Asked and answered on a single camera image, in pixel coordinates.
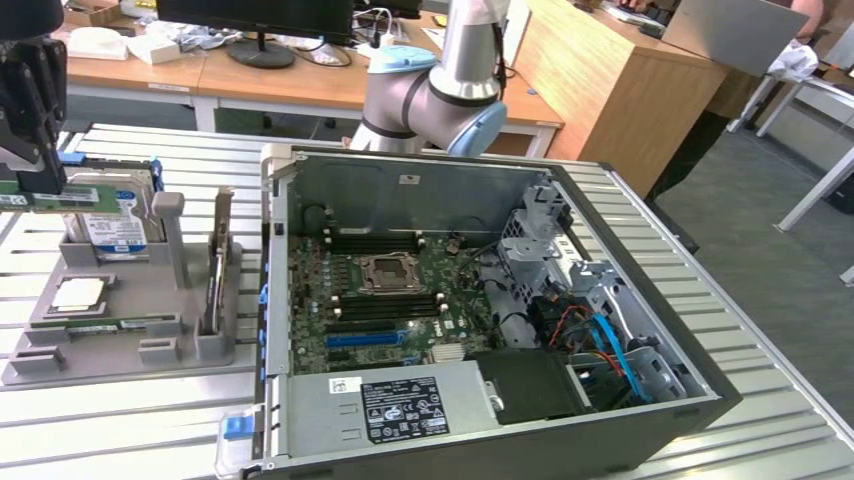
metal panel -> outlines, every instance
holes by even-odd
[[[258,228],[261,211],[258,177],[211,172],[229,172],[257,163],[257,147],[267,139],[114,125],[95,125],[82,137],[86,138],[81,148],[135,158],[147,158],[153,153],[162,155],[169,173],[167,190],[182,191],[189,199],[190,217],[185,220],[186,228],[193,230],[186,240],[207,241],[205,226],[213,215],[210,202],[217,187],[221,184],[239,187],[233,213],[245,232],[238,235],[238,241],[250,249],[243,262],[239,327],[241,337],[254,338],[258,309],[254,292],[261,269],[261,255],[255,253],[261,251],[261,235],[253,230]],[[201,163],[187,162],[202,159],[207,159],[205,168],[198,169],[202,173],[182,171],[190,167],[195,170]],[[806,388],[802,383],[796,387],[797,372],[785,359],[781,361],[769,355],[776,349],[754,333],[756,326],[732,300],[708,282],[705,272],[696,268],[678,242],[642,210],[630,190],[593,164],[573,163],[566,168],[745,395],[744,402],[706,431],[674,441],[638,470],[614,478],[673,478],[688,474],[710,478],[784,479],[813,475],[851,478],[854,454],[845,443],[851,441],[851,434],[809,384]],[[10,224],[9,218],[0,216],[0,232],[3,222]],[[5,282],[0,284],[0,333],[13,332],[10,339],[21,333],[19,325],[26,322],[34,296],[41,291],[27,289],[38,288],[39,282],[45,282],[46,269],[57,258],[62,229],[62,221],[50,215],[25,215],[21,225],[7,228],[10,236],[0,245],[0,281]],[[15,293],[25,293],[27,299],[10,297],[7,287]],[[241,351],[254,355],[253,346],[239,348],[249,349]],[[243,355],[243,358],[251,362],[254,356]],[[251,363],[242,363],[237,368],[250,366]],[[17,446],[6,456],[0,452],[0,466],[9,465],[13,459],[34,462],[5,469],[3,476],[101,478],[106,472],[122,472],[123,477],[141,479],[210,477],[215,456],[213,420],[225,409],[242,408],[253,396],[254,374],[226,372],[229,369],[202,376],[183,376],[178,372],[179,378],[0,393],[0,426],[15,426],[22,434],[17,438],[31,439],[29,443],[39,447],[45,444],[43,449]],[[37,435],[50,433],[53,425],[61,425],[62,432],[77,431],[81,436],[90,431],[101,434],[110,429],[129,429],[129,438],[119,438],[125,442],[121,448],[126,450],[117,452],[113,447],[118,444],[99,445],[98,439],[85,439],[78,446],[66,445],[78,442],[77,438],[69,440],[74,438],[71,433],[59,435],[57,441],[50,434]]]

person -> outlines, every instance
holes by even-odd
[[[798,32],[797,39],[809,39],[821,23],[825,9],[824,0],[770,0],[784,7],[804,13],[810,17],[804,28]],[[636,11],[646,10],[652,0],[621,0],[621,4],[632,7]],[[704,156],[714,146],[718,138],[726,130],[730,120],[737,118],[750,95],[760,86],[761,79],[733,69],[724,79],[724,83],[709,102],[704,113],[701,113],[692,130],[689,131],[677,153],[674,154],[662,174],[648,194],[648,202],[654,202],[656,198],[676,187],[689,176],[692,170],[702,160]]]

gray carpet floor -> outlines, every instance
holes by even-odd
[[[70,97],[70,117],[101,123],[195,129],[181,105]],[[241,132],[341,140],[313,117],[270,114],[273,128]],[[697,258],[849,423],[854,422],[854,289],[839,275],[854,265],[854,216],[820,204],[784,234],[773,227],[816,184],[776,144],[725,134],[660,206],[701,245]]]

metal slat table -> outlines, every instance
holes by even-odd
[[[0,478],[211,478],[218,420],[253,401],[261,268],[259,151],[278,139],[95,125],[66,151],[163,162],[167,190],[187,197],[186,241],[205,241],[219,185],[237,188],[233,230],[243,244],[234,364],[98,385],[0,392]],[[330,146],[329,142],[303,142]],[[681,314],[742,403],[702,433],[676,440],[617,479],[854,479],[854,432],[644,207],[620,177],[572,163],[570,175]],[[581,240],[593,235],[577,218]],[[0,367],[59,257],[57,215],[0,215]]]

